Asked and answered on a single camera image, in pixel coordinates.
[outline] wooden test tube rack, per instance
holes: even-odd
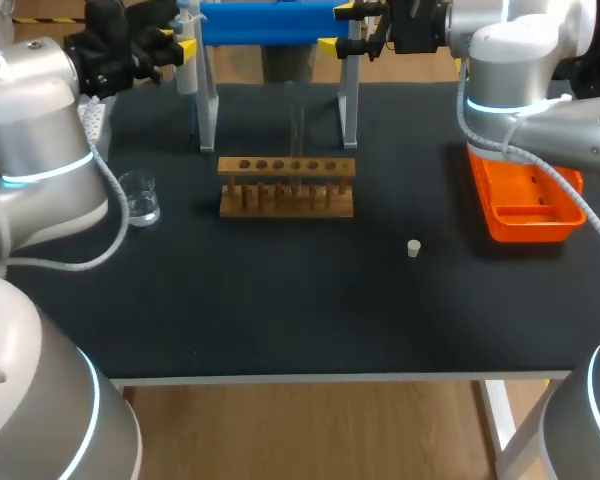
[[[220,157],[218,175],[221,217],[353,217],[353,158]]]

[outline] black table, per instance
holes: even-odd
[[[283,89],[219,93],[217,155],[288,154]],[[335,93],[301,92],[306,156],[351,154]],[[155,175],[162,218],[96,270],[10,280],[112,378],[570,370],[600,343],[600,239],[586,226],[561,246],[489,240],[455,95],[362,85],[355,218],[272,221],[220,219],[217,156],[187,148],[187,103],[138,88],[118,100],[110,162]],[[600,178],[585,197],[600,215]],[[97,256],[118,228],[111,203],[98,227],[19,254]]]

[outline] orange tray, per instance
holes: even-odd
[[[490,162],[471,151],[469,160],[489,232],[498,242],[563,242],[586,222],[574,201],[537,167]],[[582,193],[579,172],[556,170]]]

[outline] table leg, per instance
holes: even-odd
[[[539,428],[542,411],[559,382],[552,381],[516,430],[503,380],[480,382],[491,440],[496,454],[498,480],[520,478],[540,453]]]

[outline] white cap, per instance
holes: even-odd
[[[420,253],[420,247],[422,247],[422,244],[418,240],[409,240],[409,243],[407,243],[407,253],[411,258],[416,258],[418,253]]]

